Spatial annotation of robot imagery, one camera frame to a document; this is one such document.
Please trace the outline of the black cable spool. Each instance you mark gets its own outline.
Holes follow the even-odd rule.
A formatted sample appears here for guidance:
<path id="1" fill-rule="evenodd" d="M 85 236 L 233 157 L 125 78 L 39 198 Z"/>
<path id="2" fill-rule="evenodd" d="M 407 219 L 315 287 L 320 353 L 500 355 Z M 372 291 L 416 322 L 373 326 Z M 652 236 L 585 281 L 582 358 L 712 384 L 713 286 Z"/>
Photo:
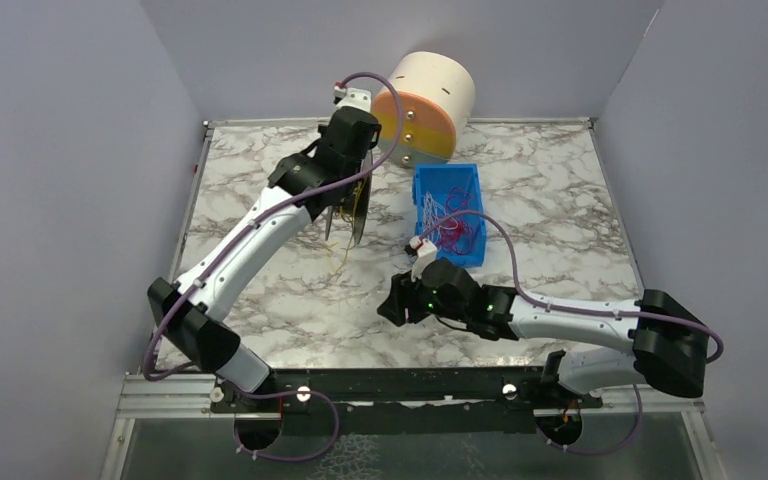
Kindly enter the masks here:
<path id="1" fill-rule="evenodd" d="M 372 175 L 348 185 L 342 190 L 342 195 L 338 201 L 329 206 L 325 213 L 325 234 L 324 238 L 329 239 L 332 230 L 332 223 L 335 217 L 341 218 L 351 229 L 351 240 L 349 247 L 356 246 L 362 239 L 368 207 L 371 196 Z"/>

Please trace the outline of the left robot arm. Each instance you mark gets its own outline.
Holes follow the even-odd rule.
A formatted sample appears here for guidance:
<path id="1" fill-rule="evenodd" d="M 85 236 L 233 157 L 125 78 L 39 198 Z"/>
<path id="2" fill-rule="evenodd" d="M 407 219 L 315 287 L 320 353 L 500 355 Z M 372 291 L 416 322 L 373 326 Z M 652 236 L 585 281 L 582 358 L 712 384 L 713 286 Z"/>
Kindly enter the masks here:
<path id="1" fill-rule="evenodd" d="M 188 366 L 213 373 L 240 391 L 256 392 L 270 366 L 225 325 L 231 307 L 253 277 L 289 240 L 334 208 L 371 168 L 367 155 L 381 126 L 360 107 L 342 106 L 304 150 L 282 158 L 249 212 L 195 267 L 147 290 L 156 330 Z"/>

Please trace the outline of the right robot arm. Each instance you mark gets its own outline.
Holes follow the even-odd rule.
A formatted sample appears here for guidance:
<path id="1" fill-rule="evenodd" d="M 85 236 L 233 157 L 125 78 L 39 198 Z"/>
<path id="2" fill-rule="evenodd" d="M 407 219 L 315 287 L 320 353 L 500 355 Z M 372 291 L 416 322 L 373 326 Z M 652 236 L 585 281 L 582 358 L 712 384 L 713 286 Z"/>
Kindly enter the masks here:
<path id="1" fill-rule="evenodd" d="M 587 344 L 587 351 L 558 352 L 547 359 L 549 386 L 568 398 L 637 384 L 674 397 L 699 398 L 714 337 L 661 290 L 647 289 L 638 300 L 604 303 L 526 297 L 514 287 L 480 284 L 447 259 L 431 262 L 420 274 L 394 275 L 377 313 L 398 327 L 430 316 L 455 320 L 491 341 Z"/>

